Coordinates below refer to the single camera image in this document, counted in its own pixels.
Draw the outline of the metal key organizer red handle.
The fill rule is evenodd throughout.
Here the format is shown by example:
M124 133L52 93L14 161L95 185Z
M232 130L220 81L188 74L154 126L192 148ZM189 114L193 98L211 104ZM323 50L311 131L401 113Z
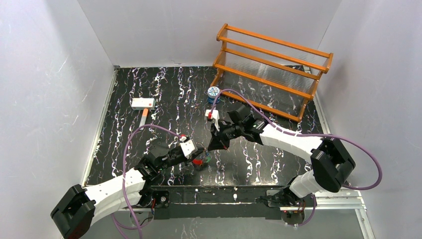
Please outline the metal key organizer red handle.
M207 149L205 149L201 154L199 154L193 161L192 164L196 170L205 169L210 163L212 157Z

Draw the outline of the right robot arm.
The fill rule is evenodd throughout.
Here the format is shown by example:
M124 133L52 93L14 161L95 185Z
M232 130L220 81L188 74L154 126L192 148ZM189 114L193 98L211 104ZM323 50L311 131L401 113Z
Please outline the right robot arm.
M282 200L298 200L319 191L337 193L343 187L356 164L340 139L330 134L311 136L283 128L265 118L256 118L242 105L230 111L229 121L219 117L217 110L206 110L211 122L208 150L228 149L238 137L287 151L307 160L310 171L295 176L277 195Z

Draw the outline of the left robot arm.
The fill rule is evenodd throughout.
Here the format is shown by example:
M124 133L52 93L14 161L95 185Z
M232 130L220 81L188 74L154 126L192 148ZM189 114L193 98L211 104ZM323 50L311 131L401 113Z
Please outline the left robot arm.
M70 187L50 217L61 236L79 239L100 219L128 206L140 203L147 189L161 174L180 163L188 164L204 152L204 147L194 145L192 140L174 148L165 144L152 146L137 165L103 183L83 187Z

